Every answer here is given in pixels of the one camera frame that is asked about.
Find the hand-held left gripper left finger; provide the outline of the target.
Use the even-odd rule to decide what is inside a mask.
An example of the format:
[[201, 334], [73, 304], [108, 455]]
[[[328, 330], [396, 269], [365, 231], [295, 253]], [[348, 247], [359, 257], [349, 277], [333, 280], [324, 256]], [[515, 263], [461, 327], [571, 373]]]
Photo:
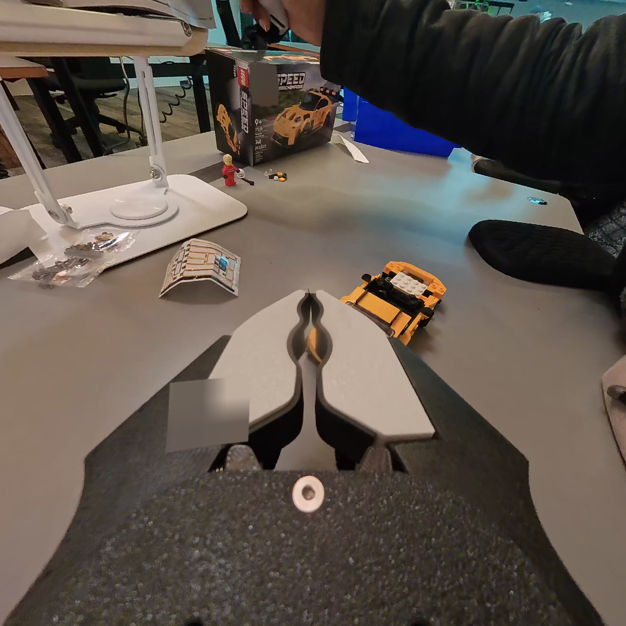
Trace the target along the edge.
[[299, 359], [309, 323], [309, 295], [297, 290], [241, 324], [208, 377], [224, 383], [227, 401], [247, 405], [250, 433], [293, 410], [301, 398]]

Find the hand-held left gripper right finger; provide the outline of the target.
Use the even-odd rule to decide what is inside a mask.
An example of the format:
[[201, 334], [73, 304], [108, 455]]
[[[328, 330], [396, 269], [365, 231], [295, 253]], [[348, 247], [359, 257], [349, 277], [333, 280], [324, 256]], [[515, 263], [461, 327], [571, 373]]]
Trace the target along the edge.
[[313, 295], [325, 409], [382, 443], [430, 440], [435, 429], [385, 332], [325, 291]]

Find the orange toy brick car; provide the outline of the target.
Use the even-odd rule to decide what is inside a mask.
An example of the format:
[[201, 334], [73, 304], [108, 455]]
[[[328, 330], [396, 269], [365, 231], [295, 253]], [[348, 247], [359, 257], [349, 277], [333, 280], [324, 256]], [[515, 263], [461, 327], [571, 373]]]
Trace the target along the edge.
[[363, 274], [361, 285], [341, 302], [407, 346], [415, 332], [429, 324], [445, 293], [433, 274], [407, 262], [389, 262], [377, 275]]

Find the person's right forearm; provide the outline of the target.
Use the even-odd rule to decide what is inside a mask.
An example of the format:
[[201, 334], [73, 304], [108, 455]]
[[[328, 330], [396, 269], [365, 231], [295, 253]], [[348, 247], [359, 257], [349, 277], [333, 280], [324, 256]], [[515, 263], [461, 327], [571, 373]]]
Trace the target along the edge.
[[445, 1], [328, 1], [322, 75], [528, 176], [625, 178], [625, 15], [583, 31]]

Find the black toy set box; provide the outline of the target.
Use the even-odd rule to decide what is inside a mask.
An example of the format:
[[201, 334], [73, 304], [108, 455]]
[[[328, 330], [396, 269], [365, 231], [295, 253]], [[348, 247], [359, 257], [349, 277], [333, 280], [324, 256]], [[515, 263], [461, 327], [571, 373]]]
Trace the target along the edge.
[[205, 52], [217, 150], [256, 166], [330, 141], [340, 86], [309, 51]]

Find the person's right hand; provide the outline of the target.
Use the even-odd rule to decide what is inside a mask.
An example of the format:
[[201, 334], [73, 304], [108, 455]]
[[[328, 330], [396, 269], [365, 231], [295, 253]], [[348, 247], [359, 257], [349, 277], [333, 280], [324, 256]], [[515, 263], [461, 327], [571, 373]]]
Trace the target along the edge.
[[[324, 28], [325, 1], [281, 1], [291, 30], [306, 43], [320, 46]], [[240, 1], [241, 12], [251, 14], [264, 31], [272, 27], [270, 14], [259, 1]]]

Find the sticker sheet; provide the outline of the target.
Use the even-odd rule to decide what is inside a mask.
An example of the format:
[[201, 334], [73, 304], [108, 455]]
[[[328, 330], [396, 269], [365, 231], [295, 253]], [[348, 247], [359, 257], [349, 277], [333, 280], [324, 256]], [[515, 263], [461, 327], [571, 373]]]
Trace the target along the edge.
[[193, 238], [184, 242], [168, 263], [159, 298], [177, 286], [209, 281], [239, 295], [241, 258], [214, 242]]

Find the white paper strip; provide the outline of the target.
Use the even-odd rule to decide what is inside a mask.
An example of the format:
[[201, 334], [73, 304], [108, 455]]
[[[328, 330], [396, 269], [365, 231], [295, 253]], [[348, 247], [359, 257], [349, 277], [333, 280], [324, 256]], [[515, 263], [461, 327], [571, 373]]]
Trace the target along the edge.
[[331, 143], [339, 146], [342, 150], [345, 149], [350, 157], [358, 163], [369, 163], [369, 160], [362, 151], [350, 140], [348, 140], [343, 134], [333, 131]]

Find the white book stand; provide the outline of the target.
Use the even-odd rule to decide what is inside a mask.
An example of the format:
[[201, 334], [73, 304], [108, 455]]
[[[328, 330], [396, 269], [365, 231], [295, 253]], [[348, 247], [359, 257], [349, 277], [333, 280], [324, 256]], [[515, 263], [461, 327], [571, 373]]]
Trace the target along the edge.
[[8, 97], [1, 92], [1, 129], [37, 199], [36, 204], [26, 208], [47, 233], [29, 247], [38, 259], [90, 229], [137, 230], [134, 247], [118, 265], [246, 216], [242, 202], [203, 180], [167, 174], [148, 57], [191, 57], [203, 52], [207, 31], [161, 15], [129, 16], [28, 1], [1, 2], [1, 53], [5, 55], [131, 58], [146, 123], [150, 152], [145, 180], [58, 199]]

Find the blue plastic bin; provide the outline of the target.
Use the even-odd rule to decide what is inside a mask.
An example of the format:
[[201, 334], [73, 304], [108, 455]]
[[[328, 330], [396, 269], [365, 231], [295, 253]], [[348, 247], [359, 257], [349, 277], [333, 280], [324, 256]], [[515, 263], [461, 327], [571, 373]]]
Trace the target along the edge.
[[343, 121], [354, 123], [354, 141], [395, 152], [447, 159], [459, 145], [422, 129], [412, 128], [395, 115], [343, 88]]

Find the black office chair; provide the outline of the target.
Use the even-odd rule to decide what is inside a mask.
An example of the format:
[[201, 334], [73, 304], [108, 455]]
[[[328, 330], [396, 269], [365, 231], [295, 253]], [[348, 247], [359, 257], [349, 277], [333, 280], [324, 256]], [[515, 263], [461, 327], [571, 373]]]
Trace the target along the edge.
[[[114, 145], [105, 142], [100, 126], [106, 125], [125, 135], [126, 139], [117, 146], [126, 145], [135, 134], [139, 146], [146, 146], [145, 131], [128, 123], [129, 83], [115, 73], [108, 57], [44, 58], [48, 77], [42, 80], [51, 98], [56, 103], [67, 104], [73, 116], [63, 119], [63, 129], [70, 137], [82, 129], [82, 122], [88, 123], [88, 131], [83, 131], [93, 156], [108, 155]], [[123, 120], [106, 116], [100, 112], [98, 101], [113, 98], [123, 93]]]

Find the clear bag of dark bricks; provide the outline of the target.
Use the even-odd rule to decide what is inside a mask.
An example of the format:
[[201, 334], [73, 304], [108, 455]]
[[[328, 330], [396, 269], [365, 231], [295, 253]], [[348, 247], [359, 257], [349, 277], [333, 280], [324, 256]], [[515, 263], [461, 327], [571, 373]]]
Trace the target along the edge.
[[84, 231], [9, 279], [41, 288], [86, 287], [106, 269], [123, 262], [123, 255], [134, 247], [137, 236], [137, 230]]

